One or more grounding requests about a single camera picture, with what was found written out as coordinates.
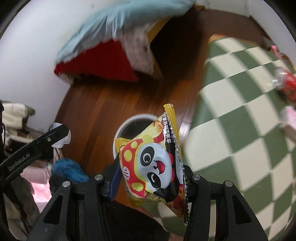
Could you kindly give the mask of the yellow panda snack bag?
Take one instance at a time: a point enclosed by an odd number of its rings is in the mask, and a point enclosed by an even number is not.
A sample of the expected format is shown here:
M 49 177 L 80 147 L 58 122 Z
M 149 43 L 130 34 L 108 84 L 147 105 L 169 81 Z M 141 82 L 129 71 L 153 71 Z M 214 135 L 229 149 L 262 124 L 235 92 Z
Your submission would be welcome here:
M 188 221 L 187 180 L 174 105 L 132 139 L 116 138 L 115 148 L 132 205 L 163 202 Z

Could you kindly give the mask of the clear plastic cup lid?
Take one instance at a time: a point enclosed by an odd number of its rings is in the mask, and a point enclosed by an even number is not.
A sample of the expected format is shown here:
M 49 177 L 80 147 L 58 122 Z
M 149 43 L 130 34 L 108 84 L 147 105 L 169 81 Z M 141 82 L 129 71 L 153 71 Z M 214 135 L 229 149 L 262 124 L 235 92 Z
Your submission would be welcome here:
M 54 138 L 56 141 L 52 148 L 62 148 L 64 145 L 68 145 L 71 142 L 71 131 L 68 130 L 67 135 L 65 135 L 65 131 L 58 129 L 58 135 Z

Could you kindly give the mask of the white round trash bin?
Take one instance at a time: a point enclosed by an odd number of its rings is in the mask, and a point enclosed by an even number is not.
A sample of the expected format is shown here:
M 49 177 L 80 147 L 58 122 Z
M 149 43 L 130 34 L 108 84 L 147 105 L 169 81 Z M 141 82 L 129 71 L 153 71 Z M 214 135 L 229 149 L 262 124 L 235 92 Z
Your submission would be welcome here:
M 153 123 L 158 117 L 149 113 L 140 113 L 131 116 L 125 120 L 117 129 L 113 141 L 113 157 L 116 158 L 118 151 L 116 150 L 115 140 L 117 138 L 133 139 L 139 135 L 146 127 Z

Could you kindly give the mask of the blue jacket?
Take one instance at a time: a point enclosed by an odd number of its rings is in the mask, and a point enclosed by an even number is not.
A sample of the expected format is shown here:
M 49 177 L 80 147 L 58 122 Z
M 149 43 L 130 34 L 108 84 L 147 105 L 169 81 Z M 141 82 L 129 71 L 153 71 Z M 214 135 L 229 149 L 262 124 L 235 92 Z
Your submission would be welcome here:
M 59 186 L 65 181 L 83 183 L 90 178 L 75 161 L 63 158 L 55 162 L 51 170 L 50 184 Z

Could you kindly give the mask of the green white checkered tablecloth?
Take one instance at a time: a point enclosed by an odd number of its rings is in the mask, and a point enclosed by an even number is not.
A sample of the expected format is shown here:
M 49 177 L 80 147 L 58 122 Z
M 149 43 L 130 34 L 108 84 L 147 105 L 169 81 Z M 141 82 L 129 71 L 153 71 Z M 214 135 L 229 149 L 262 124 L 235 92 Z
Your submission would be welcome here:
M 295 68 L 257 44 L 211 39 L 185 164 L 211 182 L 230 180 L 269 240 L 295 215 L 295 143 L 280 124 L 286 101 L 274 89 L 277 68 Z

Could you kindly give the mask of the red bed sheet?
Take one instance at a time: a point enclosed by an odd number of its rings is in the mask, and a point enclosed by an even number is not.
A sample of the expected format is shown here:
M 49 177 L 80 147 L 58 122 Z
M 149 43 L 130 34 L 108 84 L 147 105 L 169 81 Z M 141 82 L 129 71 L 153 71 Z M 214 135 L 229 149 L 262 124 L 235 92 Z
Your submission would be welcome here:
M 110 80 L 138 81 L 121 42 L 114 40 L 99 43 L 72 60 L 58 63 L 54 73 L 59 76 L 94 75 Z

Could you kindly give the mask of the patterned mattress cover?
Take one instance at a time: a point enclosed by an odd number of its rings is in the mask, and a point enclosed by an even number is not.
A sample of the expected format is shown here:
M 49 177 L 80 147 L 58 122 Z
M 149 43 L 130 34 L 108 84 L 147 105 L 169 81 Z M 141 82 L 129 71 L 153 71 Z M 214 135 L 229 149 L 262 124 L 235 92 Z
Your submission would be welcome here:
M 157 33 L 156 22 L 148 23 L 123 32 L 120 43 L 134 71 L 161 79 L 162 74 L 150 48 Z

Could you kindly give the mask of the red cola can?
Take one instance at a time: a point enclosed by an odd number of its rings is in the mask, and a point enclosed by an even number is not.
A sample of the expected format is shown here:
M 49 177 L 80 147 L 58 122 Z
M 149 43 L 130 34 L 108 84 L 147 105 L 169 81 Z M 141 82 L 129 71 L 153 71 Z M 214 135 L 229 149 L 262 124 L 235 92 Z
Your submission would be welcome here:
M 295 102 L 295 77 L 284 68 L 276 68 L 274 71 L 273 86 L 278 91 L 283 92 L 287 98 Z

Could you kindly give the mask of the light blue duvet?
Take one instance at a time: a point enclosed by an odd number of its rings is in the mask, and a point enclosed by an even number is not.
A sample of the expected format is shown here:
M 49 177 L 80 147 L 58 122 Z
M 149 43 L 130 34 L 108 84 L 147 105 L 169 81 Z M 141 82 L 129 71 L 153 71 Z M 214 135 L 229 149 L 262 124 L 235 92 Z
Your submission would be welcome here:
M 124 31 L 184 15 L 195 1 L 122 1 L 91 15 L 59 51 L 55 63 L 66 63 L 101 42 L 119 39 Z

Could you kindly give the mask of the pink plush toy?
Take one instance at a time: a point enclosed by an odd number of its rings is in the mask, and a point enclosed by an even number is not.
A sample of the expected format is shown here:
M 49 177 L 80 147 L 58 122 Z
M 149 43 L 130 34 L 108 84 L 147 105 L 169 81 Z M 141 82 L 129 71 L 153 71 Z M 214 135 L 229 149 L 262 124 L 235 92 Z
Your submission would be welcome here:
M 269 48 L 269 51 L 274 53 L 278 59 L 283 59 L 283 53 L 281 51 L 279 51 L 279 49 L 276 45 L 271 45 Z

